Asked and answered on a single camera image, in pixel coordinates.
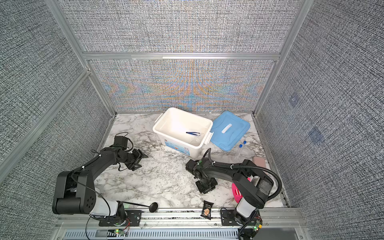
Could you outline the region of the blue plastic bin lid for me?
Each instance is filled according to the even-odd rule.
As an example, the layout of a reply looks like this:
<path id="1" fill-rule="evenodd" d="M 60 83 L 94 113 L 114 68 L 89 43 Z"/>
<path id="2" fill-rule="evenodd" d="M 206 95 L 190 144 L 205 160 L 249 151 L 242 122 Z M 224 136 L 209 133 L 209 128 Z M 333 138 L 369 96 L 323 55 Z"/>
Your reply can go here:
<path id="1" fill-rule="evenodd" d="M 214 121 L 211 128 L 213 133 L 211 143 L 221 150 L 229 152 L 248 132 L 251 125 L 235 114 L 225 111 Z"/>

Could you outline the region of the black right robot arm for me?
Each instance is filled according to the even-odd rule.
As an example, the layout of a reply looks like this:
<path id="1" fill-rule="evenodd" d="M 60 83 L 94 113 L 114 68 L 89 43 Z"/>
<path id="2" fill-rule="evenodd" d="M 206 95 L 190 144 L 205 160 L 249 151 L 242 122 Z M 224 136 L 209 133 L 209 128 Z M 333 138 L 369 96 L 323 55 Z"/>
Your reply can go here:
<path id="1" fill-rule="evenodd" d="M 208 149 L 200 160 L 189 160 L 186 170 L 198 181 L 201 194 L 214 190 L 217 179 L 231 182 L 238 189 L 242 198 L 232 212 L 234 221 L 241 226 L 239 240 L 252 240 L 263 225 L 260 210 L 265 204 L 277 197 L 282 191 L 282 181 L 275 172 L 255 165 L 245 159 L 242 163 L 229 164 L 211 159 Z"/>

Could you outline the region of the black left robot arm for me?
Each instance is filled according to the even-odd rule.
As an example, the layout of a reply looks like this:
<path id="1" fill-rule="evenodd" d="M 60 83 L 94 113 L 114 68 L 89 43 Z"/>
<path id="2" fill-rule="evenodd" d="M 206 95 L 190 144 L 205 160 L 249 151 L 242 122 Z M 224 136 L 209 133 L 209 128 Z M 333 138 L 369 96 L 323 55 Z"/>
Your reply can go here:
<path id="1" fill-rule="evenodd" d="M 52 211 L 56 215 L 89 215 L 110 224 L 122 224 L 127 214 L 124 203 L 108 201 L 95 188 L 95 179 L 112 165 L 124 165 L 135 171 L 140 161 L 148 156 L 140 149 L 128 148 L 133 142 L 126 136 L 116 135 L 114 143 L 96 152 L 96 156 L 83 166 L 57 176 Z"/>

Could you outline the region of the blue plastic tweezers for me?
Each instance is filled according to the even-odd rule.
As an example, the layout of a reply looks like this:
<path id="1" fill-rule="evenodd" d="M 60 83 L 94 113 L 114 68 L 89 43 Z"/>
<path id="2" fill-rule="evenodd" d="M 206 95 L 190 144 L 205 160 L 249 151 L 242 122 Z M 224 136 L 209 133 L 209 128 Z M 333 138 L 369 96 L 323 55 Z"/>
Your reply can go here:
<path id="1" fill-rule="evenodd" d="M 186 132 L 186 134 L 192 135 L 192 136 L 200 136 L 201 133 L 199 132 Z"/>

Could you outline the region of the white plastic storage bin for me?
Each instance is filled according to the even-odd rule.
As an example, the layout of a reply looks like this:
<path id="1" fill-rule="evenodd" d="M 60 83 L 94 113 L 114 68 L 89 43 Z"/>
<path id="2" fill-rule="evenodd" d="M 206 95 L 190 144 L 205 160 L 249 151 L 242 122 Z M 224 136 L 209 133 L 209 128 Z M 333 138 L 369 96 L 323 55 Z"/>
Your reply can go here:
<path id="1" fill-rule="evenodd" d="M 177 108 L 169 108 L 156 119 L 153 131 L 166 147 L 197 159 L 201 155 L 203 146 L 207 145 L 212 138 L 212 126 L 212 120 Z M 201 144 L 191 145 L 193 136 L 186 132 L 201 133 Z"/>

